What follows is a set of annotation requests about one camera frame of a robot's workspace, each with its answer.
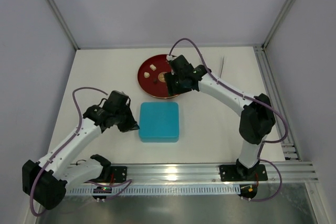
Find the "metal tongs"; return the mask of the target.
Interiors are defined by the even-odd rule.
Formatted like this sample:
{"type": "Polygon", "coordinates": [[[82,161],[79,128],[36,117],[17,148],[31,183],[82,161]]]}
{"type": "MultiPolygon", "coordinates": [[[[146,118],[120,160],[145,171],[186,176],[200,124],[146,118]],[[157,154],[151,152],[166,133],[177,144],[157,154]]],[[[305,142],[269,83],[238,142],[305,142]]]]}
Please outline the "metal tongs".
{"type": "Polygon", "coordinates": [[[224,64],[225,64],[225,56],[222,57],[222,63],[221,63],[221,68],[220,68],[220,74],[219,77],[222,77],[223,71],[224,71],[224,64]]]}

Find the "teal box lid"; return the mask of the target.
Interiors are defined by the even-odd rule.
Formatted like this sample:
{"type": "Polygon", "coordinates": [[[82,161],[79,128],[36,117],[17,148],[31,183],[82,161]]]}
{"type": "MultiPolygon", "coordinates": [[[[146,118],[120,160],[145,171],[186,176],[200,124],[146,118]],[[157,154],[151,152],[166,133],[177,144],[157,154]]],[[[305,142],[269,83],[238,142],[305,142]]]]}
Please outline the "teal box lid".
{"type": "Polygon", "coordinates": [[[176,102],[144,102],[140,106],[140,131],[180,132],[176,102]]]}

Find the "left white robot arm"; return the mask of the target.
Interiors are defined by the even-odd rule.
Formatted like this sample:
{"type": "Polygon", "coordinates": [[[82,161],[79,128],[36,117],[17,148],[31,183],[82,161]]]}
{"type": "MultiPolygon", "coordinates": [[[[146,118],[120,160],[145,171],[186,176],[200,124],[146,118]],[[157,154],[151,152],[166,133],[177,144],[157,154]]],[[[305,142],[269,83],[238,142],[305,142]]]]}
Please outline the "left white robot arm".
{"type": "Polygon", "coordinates": [[[66,192],[86,182],[107,183],[116,178],[111,162],[94,154],[84,163],[69,168],[70,163],[105,130],[116,126],[121,133],[136,131],[131,99],[119,91],[112,91],[99,104],[79,112],[78,126],[52,151],[34,162],[28,160],[22,167],[23,192],[29,195],[30,210],[37,202],[52,210],[63,200],[66,192]]]}

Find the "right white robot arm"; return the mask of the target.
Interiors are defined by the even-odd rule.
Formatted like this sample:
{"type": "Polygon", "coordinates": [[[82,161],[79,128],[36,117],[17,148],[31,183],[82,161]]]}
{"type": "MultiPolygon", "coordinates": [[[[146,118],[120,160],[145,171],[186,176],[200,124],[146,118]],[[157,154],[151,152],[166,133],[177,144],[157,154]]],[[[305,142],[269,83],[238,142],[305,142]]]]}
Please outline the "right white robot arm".
{"type": "Polygon", "coordinates": [[[239,117],[239,133],[243,146],[234,165],[235,173],[242,180],[256,178],[260,164],[262,143],[275,125],[275,116],[267,95],[248,100],[241,91],[224,84],[220,78],[204,65],[193,67],[183,55],[166,56],[171,71],[164,74],[169,95],[198,91],[220,101],[232,109],[239,117]]]}

